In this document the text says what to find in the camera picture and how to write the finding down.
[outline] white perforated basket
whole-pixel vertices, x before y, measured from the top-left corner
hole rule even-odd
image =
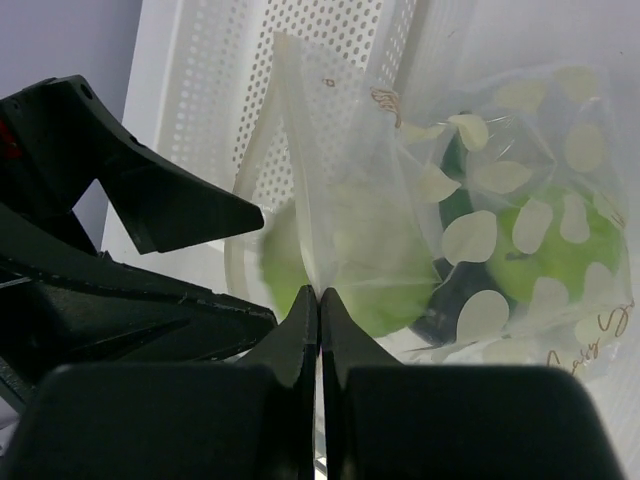
[[[516,3],[144,0],[124,123],[161,155],[231,190],[264,102],[272,34],[284,31],[332,48],[378,77],[401,94],[405,113],[410,113],[412,99],[512,68],[566,58],[604,64],[612,72],[613,101],[621,107],[617,113],[622,113],[622,130],[631,133],[640,120],[640,50],[624,35],[635,32],[633,19],[638,12],[633,2],[618,2],[616,7],[599,0],[586,0],[580,7],[553,0]],[[550,21],[554,28],[549,28]],[[275,128],[280,130],[269,146],[269,168],[262,169],[252,196],[274,208],[291,195],[292,188],[286,139],[281,127]],[[637,150],[632,146],[626,144],[629,151]],[[637,169],[627,180],[631,204],[636,205]],[[631,217],[635,274],[640,270],[636,234],[640,229],[635,211]],[[214,291],[227,290],[223,242],[140,256],[110,210],[103,248],[118,261]],[[248,255],[246,263],[255,264],[253,254]],[[267,303],[260,285],[254,287],[252,301]],[[634,290],[637,293],[635,279]],[[637,320],[636,314],[627,335],[640,337]],[[640,478],[640,415],[635,400],[640,392],[635,381],[640,349],[635,350],[589,387],[621,459],[634,478]]]

